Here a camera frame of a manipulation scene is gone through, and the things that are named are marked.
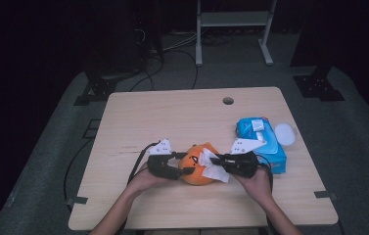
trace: blue package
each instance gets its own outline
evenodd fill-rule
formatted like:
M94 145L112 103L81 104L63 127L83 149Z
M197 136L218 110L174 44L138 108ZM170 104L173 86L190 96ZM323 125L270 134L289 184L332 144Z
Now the blue package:
M254 153L258 155L260 163L268 164L272 166L272 173L285 173L286 172L286 160L287 156L282 149L282 146L278 143L272 126L266 117L246 117L237 122L237 136L243 139L258 139L258 131L254 131L253 120L263 121L263 130L261 135L266 140L266 144L254 150Z

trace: orange object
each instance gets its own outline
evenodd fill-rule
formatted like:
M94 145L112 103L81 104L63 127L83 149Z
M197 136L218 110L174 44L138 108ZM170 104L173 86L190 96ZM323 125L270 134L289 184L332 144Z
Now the orange object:
M205 166L199 165L199 157L200 153L203 152L203 148L206 148L212 151L215 154L218 154L217 150L215 150L209 142L203 145L195 145L187 151L187 155L181 159L178 164L179 168L184 167L194 167L194 172L192 174L184 174L181 177L189 184L192 185L205 185L211 183L213 179L202 176L203 170L205 170Z

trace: white metal frame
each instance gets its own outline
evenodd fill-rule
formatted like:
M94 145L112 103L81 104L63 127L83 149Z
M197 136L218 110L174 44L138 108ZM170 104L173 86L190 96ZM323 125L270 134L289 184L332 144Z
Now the white metal frame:
M260 50L263 54L265 63L273 65L273 60L269 54L266 43L272 25L273 15L277 0L272 0L269 11L261 12L214 12L202 13L201 1L197 1L197 42L196 42L196 65L203 64L202 54L202 27L206 26L251 26L264 25L263 38L258 40Z

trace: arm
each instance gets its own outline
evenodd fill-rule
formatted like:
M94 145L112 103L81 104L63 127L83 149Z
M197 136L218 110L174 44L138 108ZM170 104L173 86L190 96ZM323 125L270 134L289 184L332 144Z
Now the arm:
M280 234L301 234L273 199L269 177L265 169L258 168L252 178L245 178L239 175L233 176L242 184L248 195L260 205Z
M114 205L110 208L98 225L96 225L96 227L90 232L90 234L115 234L128 217L135 199L145 190L160 184L164 184L168 181L172 180L153 176L148 171L147 164L144 163L132 181L126 186L126 188L117 198Z

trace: hole in table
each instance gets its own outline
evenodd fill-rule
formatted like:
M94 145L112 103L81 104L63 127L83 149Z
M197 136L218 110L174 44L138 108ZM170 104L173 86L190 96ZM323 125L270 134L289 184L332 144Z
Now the hole in table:
M223 98L223 103L225 105L233 105L233 103L235 103L235 101L231 97L224 97Z

